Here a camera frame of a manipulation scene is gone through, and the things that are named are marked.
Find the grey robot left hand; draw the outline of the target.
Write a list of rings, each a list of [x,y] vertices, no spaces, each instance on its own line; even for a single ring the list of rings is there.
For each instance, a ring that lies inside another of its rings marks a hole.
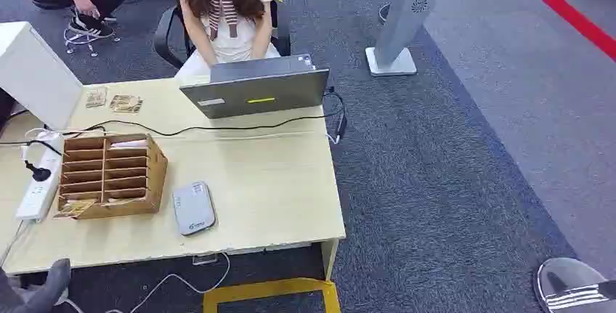
[[[35,290],[11,286],[7,273],[1,269],[1,312],[51,312],[68,289],[70,278],[70,259],[53,263],[45,283]]]

